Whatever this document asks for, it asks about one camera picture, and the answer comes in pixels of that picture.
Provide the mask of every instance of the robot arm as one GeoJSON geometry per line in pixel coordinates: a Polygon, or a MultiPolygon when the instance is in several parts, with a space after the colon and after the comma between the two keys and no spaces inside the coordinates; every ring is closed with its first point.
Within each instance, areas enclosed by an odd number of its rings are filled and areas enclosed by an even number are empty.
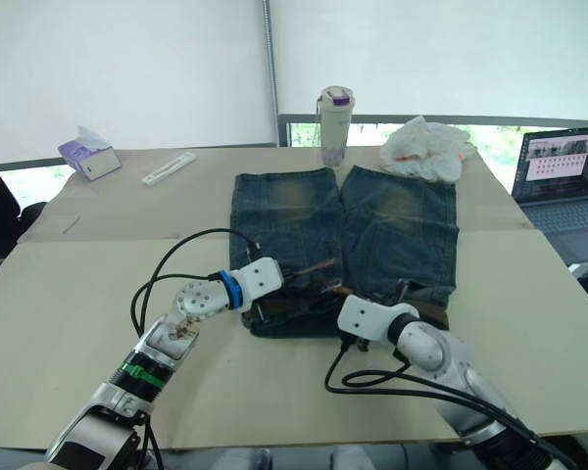
{"type": "Polygon", "coordinates": [[[98,387],[48,448],[46,461],[81,470],[125,468],[139,445],[133,427],[152,413],[153,401],[194,346],[201,322],[224,311],[246,311],[282,282],[276,261],[260,258],[184,286],[172,312],[155,321],[113,377],[98,387]]]}
{"type": "MultiPolygon", "coordinates": [[[[416,376],[489,401],[510,413],[504,399],[471,365],[467,345],[449,332],[419,321],[413,306],[384,306],[349,296],[338,326],[395,347],[411,363],[416,376]]],[[[435,407],[487,468],[565,468],[548,452],[485,414],[440,399],[435,407]]]]}

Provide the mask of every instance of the laptop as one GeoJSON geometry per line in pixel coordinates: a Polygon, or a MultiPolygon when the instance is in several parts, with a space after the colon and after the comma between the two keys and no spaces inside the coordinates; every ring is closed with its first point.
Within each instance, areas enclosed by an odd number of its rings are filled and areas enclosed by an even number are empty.
{"type": "Polygon", "coordinates": [[[588,261],[588,127],[525,134],[512,197],[566,264],[588,261]]]}

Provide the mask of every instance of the denim shorts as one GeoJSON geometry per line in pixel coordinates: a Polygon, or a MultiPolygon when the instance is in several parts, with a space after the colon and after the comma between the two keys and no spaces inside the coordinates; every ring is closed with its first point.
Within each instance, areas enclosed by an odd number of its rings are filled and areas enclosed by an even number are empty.
{"type": "MultiPolygon", "coordinates": [[[[358,166],[341,191],[329,168],[240,174],[230,223],[259,242],[287,280],[259,303],[264,314],[245,318],[258,336],[334,336],[343,298],[331,288],[338,285],[385,305],[412,300],[438,307],[455,289],[454,185],[358,166]],[[325,261],[327,267],[290,279],[325,261]]],[[[231,238],[232,269],[248,263],[245,249],[231,238]]]]}

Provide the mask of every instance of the white water bottle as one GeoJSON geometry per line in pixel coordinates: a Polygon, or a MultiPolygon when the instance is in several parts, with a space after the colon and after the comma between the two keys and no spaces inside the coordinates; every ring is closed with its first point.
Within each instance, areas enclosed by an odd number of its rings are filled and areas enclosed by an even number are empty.
{"type": "Polygon", "coordinates": [[[326,166],[337,168],[344,160],[354,106],[353,90],[345,86],[324,88],[318,98],[320,156],[326,166]]]}

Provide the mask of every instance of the tabletop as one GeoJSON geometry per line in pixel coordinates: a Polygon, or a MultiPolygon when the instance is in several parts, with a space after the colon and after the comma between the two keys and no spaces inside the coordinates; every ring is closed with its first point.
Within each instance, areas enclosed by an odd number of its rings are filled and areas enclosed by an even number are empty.
{"type": "MultiPolygon", "coordinates": [[[[96,181],[74,174],[21,241],[178,239],[227,227],[236,174],[320,168],[318,149],[195,149],[197,161],[152,187],[141,178],[183,150],[117,151],[122,168],[96,181]]],[[[349,147],[336,172],[379,169],[378,147],[349,147]]],[[[457,183],[461,230],[533,228],[481,158],[467,159],[457,183]]]]}
{"type": "MultiPolygon", "coordinates": [[[[47,447],[136,342],[128,305],[171,240],[23,243],[0,267],[0,447],[47,447]]],[[[227,242],[181,249],[167,272],[227,264],[227,242]]],[[[588,297],[535,230],[461,232],[451,330],[474,365],[541,434],[588,431],[588,297]]],[[[157,285],[148,324],[182,281],[157,285]]],[[[163,447],[455,439],[430,400],[345,397],[322,380],[337,340],[253,337],[238,314],[204,324],[157,398],[163,447]]],[[[350,351],[338,373],[392,368],[391,350],[350,351]]]]}

